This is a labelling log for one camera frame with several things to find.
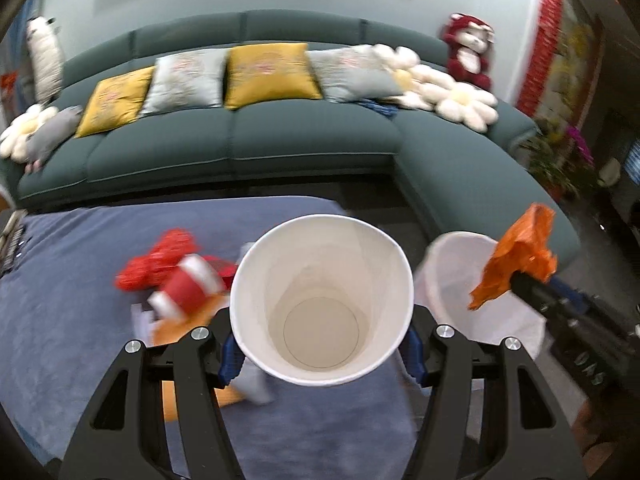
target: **sofa backrest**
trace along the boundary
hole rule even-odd
[[[303,41],[310,50],[364,43],[402,45],[436,68],[447,63],[443,41],[406,28],[305,10],[226,12],[147,25],[79,54],[65,63],[64,90],[55,104],[84,106],[97,82],[151,66],[166,54],[270,41]]]

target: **table covered with blue cloth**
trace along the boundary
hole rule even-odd
[[[203,254],[236,260],[243,244],[334,202],[266,197],[76,209],[27,216],[14,270],[0,278],[0,401],[36,456],[63,458],[79,417],[122,346],[132,303],[114,277],[167,229],[190,231]],[[398,479],[415,426],[396,364],[353,383],[305,388],[268,378],[274,401],[222,409],[248,480]],[[175,472],[188,476],[177,423]]]

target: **red teddy bear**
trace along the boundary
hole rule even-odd
[[[442,39],[449,45],[447,69],[453,79],[490,92],[491,78],[484,72],[489,69],[494,30],[468,14],[452,14]]]

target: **gray plush toy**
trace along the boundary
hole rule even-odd
[[[78,129],[82,107],[71,106],[46,121],[26,139],[27,167],[25,173],[40,171],[51,153]]]

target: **green sofa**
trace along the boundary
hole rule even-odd
[[[69,60],[60,109],[85,105],[98,81],[202,47],[304,41],[310,50],[384,43],[414,49],[444,70],[446,44],[404,28],[332,14],[249,10],[149,25]],[[280,176],[391,174],[427,232],[500,238],[532,202],[557,213],[550,246],[567,264],[578,237],[549,195],[512,158],[536,125],[510,105],[483,136],[423,111],[393,120],[356,104],[281,100],[235,112],[200,108],[70,139],[43,170],[0,162],[2,184],[25,208],[50,210],[126,192]]]

